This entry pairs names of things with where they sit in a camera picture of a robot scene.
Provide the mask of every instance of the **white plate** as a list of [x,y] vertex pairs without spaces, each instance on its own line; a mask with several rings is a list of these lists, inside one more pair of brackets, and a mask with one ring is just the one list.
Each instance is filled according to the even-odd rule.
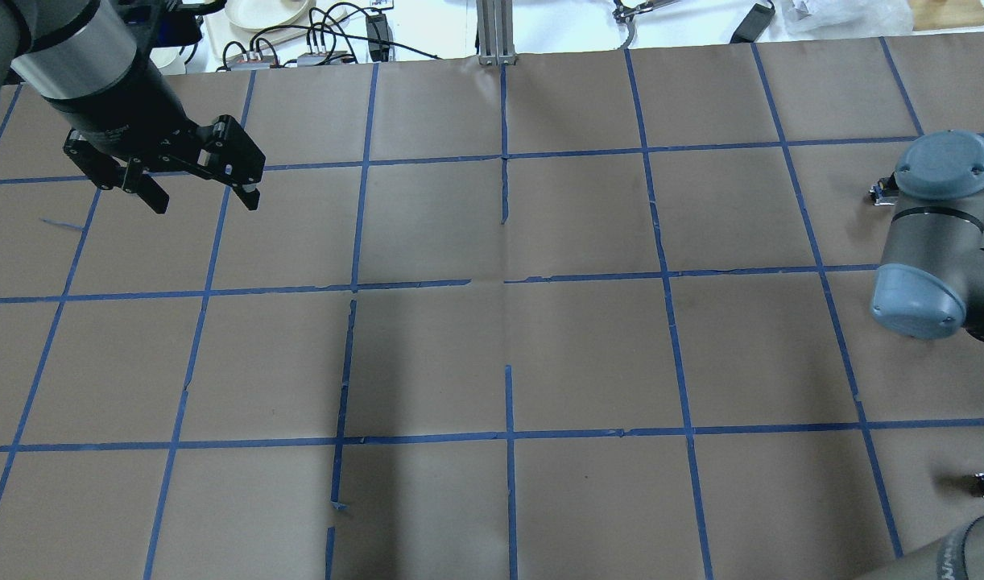
[[309,0],[228,0],[227,19],[245,30],[263,30],[298,19],[312,5]]

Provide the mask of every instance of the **gray robot arm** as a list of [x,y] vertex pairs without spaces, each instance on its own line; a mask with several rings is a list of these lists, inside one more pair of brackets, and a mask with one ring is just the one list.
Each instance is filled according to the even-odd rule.
[[871,315],[896,333],[984,341],[984,139],[916,140],[875,193],[897,194]]
[[[122,8],[158,14],[178,6],[190,19],[223,3],[134,0]],[[230,115],[190,121],[150,48],[110,0],[0,0],[0,85],[12,67],[70,122],[64,154],[96,186],[120,187],[164,213],[169,196],[151,172],[189,172],[227,184],[256,209],[263,151]]]

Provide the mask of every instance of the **black cable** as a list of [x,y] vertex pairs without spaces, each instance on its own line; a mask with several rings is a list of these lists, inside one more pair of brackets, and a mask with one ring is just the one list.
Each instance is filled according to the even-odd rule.
[[329,23],[327,23],[327,21],[333,22],[334,23],[334,26],[337,26],[338,27],[338,32],[340,32],[341,35],[345,37],[345,43],[349,45],[349,54],[351,54],[353,56],[353,61],[360,62],[358,56],[356,56],[356,49],[353,48],[353,44],[352,43],[349,43],[349,36],[345,35],[345,30],[341,28],[341,21],[337,21],[336,19],[331,18],[331,14],[330,14],[330,11],[329,10],[328,11],[323,11],[323,10],[320,10],[320,8],[316,8],[316,7],[309,8],[309,14],[312,14],[312,12],[314,10],[320,12],[320,14],[324,16],[324,18],[320,21],[320,23],[321,23],[322,26],[326,26],[327,27],[328,32],[330,32],[332,36],[334,36],[334,29],[331,28],[331,25],[329,25]]
[[[311,8],[310,11],[313,11],[313,10],[319,11],[323,15],[327,15],[327,12],[324,12],[323,10],[320,10],[320,8]],[[391,40],[381,40],[379,38],[370,38],[369,36],[355,36],[355,35],[352,35],[352,34],[346,34],[345,33],[345,30],[342,30],[341,29],[341,25],[340,25],[340,22],[345,21],[345,19],[341,19],[341,21],[334,21],[334,19],[331,19],[331,21],[335,22],[335,25],[338,25],[338,30],[340,30],[340,32],[338,32],[338,33],[334,32],[334,31],[330,31],[331,34],[338,34],[339,36],[342,36],[342,37],[345,37],[345,38],[355,38],[356,40],[366,40],[366,41],[368,41],[368,43],[382,44],[382,45],[386,45],[386,47],[405,48],[405,49],[407,49],[407,51],[417,52],[418,55],[426,56],[429,59],[434,59],[434,60],[437,60],[437,61],[440,61],[441,60],[441,56],[430,54],[430,52],[421,51],[421,49],[418,49],[418,48],[408,47],[405,44],[393,43],[393,41],[391,41]],[[359,62],[359,59],[356,59],[356,52],[351,51],[351,49],[349,51],[353,53],[353,59],[356,60],[356,62]]]
[[366,40],[366,41],[368,41],[368,43],[384,44],[384,45],[386,45],[386,47],[405,48],[405,49],[407,49],[407,51],[417,52],[417,54],[420,55],[420,56],[426,56],[427,58],[434,59],[436,61],[440,61],[441,60],[441,56],[433,55],[433,54],[431,54],[431,52],[421,51],[421,49],[418,49],[418,48],[408,47],[405,44],[393,43],[393,41],[391,41],[391,40],[381,40],[379,38],[370,38],[370,37],[367,37],[367,36],[352,36],[352,34],[341,34],[341,36],[344,36],[345,38],[355,38],[356,40]]
[[260,52],[260,56],[263,55],[263,49],[259,47],[260,43],[267,43],[267,46],[271,48],[271,52],[274,53],[274,66],[281,68],[281,59],[278,57],[278,49],[274,48],[274,44],[271,43],[267,38],[260,36],[256,39],[256,52]]
[[[418,48],[408,47],[406,44],[393,43],[393,41],[391,41],[391,40],[381,40],[379,38],[370,38],[368,36],[356,36],[356,35],[353,35],[353,34],[346,34],[346,33],[344,33],[344,31],[342,31],[342,32],[335,32],[334,30],[331,30],[330,29],[330,26],[323,25],[323,23],[316,23],[316,26],[324,26],[324,27],[326,27],[328,29],[327,30],[328,34],[331,34],[332,36],[341,36],[342,38],[347,38],[347,39],[353,38],[353,39],[356,39],[356,40],[366,40],[366,41],[368,41],[368,43],[382,44],[382,45],[386,45],[387,47],[404,48],[404,49],[407,49],[407,51],[410,51],[410,52],[417,52],[418,55],[426,56],[429,59],[441,60],[441,56],[430,54],[430,52],[421,51],[421,49],[418,49]],[[288,29],[296,29],[296,30],[306,30],[306,31],[309,31],[309,30],[312,30],[312,27],[300,25],[300,23],[281,23],[281,25],[271,26],[271,27],[268,27],[268,28],[264,28],[264,29],[260,30],[259,32],[257,32],[253,36],[253,39],[249,41],[249,45],[256,44],[256,40],[260,36],[263,36],[263,34],[265,34],[267,32],[274,32],[275,30],[288,30]],[[238,43],[237,41],[234,41],[233,43],[228,43],[227,47],[230,47],[231,44],[237,44],[239,47],[242,48],[242,52],[245,52],[244,51],[244,48],[245,47],[242,47],[242,44],[241,43]],[[353,51],[352,47],[353,47],[352,43],[349,43],[349,54],[352,54],[353,55],[353,60],[355,60],[356,62],[359,62],[359,59],[356,58],[356,52]]]
[[188,58],[184,59],[185,66],[188,66],[188,63],[191,62],[191,59],[195,58],[195,52],[198,52],[198,43],[193,44],[193,46],[191,47],[191,54],[188,55]]
[[223,61],[224,61],[224,66],[220,67],[217,70],[221,70],[221,69],[223,69],[223,70],[230,70],[231,69],[230,66],[227,66],[227,49],[228,48],[231,48],[231,47],[241,48],[242,55],[243,56],[248,56],[249,55],[249,51],[248,51],[248,49],[245,48],[245,44],[239,43],[237,40],[231,40],[230,43],[227,43],[227,45],[224,46],[224,51],[223,51],[223,54],[221,55],[221,59],[223,59]]

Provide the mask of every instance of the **cable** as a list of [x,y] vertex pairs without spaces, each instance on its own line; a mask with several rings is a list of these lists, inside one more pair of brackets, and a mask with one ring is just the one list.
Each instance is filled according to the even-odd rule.
[[352,34],[341,34],[341,36],[344,36],[345,38],[355,38],[356,40],[367,40],[367,41],[370,41],[370,43],[374,43],[374,44],[384,44],[387,47],[405,48],[405,49],[407,49],[407,51],[417,52],[417,54],[420,55],[420,56],[426,56],[427,58],[434,59],[436,61],[440,61],[441,60],[441,56],[433,55],[433,54],[431,54],[431,52],[421,51],[421,49],[418,49],[418,48],[408,47],[405,44],[393,43],[393,41],[391,41],[391,40],[381,40],[379,38],[370,38],[370,37],[367,37],[367,36],[352,36]]
[[337,21],[336,19],[331,18],[330,11],[323,11],[320,10],[320,8],[316,8],[316,7],[309,8],[309,14],[312,15],[312,12],[314,10],[320,12],[320,14],[324,16],[324,18],[320,21],[320,23],[322,26],[327,27],[328,32],[330,32],[332,36],[334,36],[334,29],[331,28],[331,25],[329,25],[327,21],[333,22],[334,26],[338,27],[338,32],[340,32],[341,35],[345,37],[345,43],[349,45],[349,54],[353,56],[353,61],[360,62],[358,56],[356,56],[356,49],[353,48],[352,43],[349,43],[349,36],[345,35],[345,30],[341,28],[341,21]]
[[198,52],[198,43],[193,44],[193,46],[191,47],[191,54],[188,55],[188,58],[184,59],[185,66],[188,66],[188,63],[191,62],[191,59],[195,58],[195,52]]
[[281,68],[281,59],[278,57],[278,49],[274,48],[274,44],[272,44],[270,40],[267,40],[267,38],[263,38],[262,36],[257,38],[256,52],[260,52],[260,54],[263,53],[263,49],[259,47],[260,43],[267,43],[267,46],[271,48],[271,52],[274,53],[274,66],[276,68]]
[[221,59],[223,59],[224,65],[222,67],[220,67],[219,69],[217,69],[217,70],[230,70],[231,69],[230,66],[227,66],[227,49],[228,48],[231,48],[231,47],[241,48],[242,55],[243,56],[248,56],[249,55],[249,51],[248,51],[248,49],[245,48],[245,44],[239,43],[237,40],[231,40],[230,43],[227,43],[224,46],[224,51],[223,51],[223,54],[221,55]]

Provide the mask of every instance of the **power adapter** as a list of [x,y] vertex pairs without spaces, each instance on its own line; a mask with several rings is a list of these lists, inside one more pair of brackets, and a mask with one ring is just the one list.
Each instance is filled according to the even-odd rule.
[[[391,54],[390,45],[384,44],[392,40],[392,33],[388,29],[388,16],[385,12],[368,14],[366,16],[366,35],[370,41],[370,59],[373,62],[388,62]],[[384,43],[375,43],[374,40],[382,40]]]

